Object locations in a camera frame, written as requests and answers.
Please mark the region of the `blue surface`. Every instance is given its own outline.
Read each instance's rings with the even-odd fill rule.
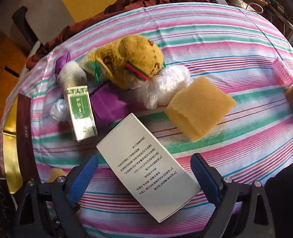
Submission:
[[[93,154],[70,186],[68,201],[71,205],[74,205],[80,201],[97,168],[98,159],[96,154]]]
[[[193,154],[190,159],[190,168],[193,171],[207,200],[216,207],[219,206],[220,197],[218,185],[215,183],[214,179],[195,154]]]

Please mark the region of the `plush toy head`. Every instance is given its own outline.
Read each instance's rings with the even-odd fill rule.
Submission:
[[[136,88],[156,74],[163,65],[159,47],[144,36],[129,35],[89,53],[80,66],[97,74],[97,63],[106,76],[123,89]]]

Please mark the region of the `white knitted fabric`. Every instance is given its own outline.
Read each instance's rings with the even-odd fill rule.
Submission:
[[[70,61],[58,74],[57,83],[62,87],[65,94],[68,87],[87,85],[87,75],[78,63]]]

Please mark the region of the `purple cloth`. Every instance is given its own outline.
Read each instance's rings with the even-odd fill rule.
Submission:
[[[55,76],[57,78],[58,74],[60,73],[61,69],[65,66],[66,63],[70,61],[70,53],[66,53],[59,57],[55,64]]]
[[[121,88],[112,82],[106,82],[90,94],[90,103],[98,128],[106,128],[130,113],[127,102],[118,96],[120,92],[123,92]]]

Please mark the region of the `purple paper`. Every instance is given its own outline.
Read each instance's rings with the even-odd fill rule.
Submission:
[[[66,63],[70,61],[70,53],[66,53],[59,57],[55,64],[55,76],[57,78],[58,74],[60,73],[61,69],[65,66]]]
[[[106,82],[90,94],[90,103],[98,128],[106,128],[130,113],[127,102],[118,96],[122,91],[112,82]]]

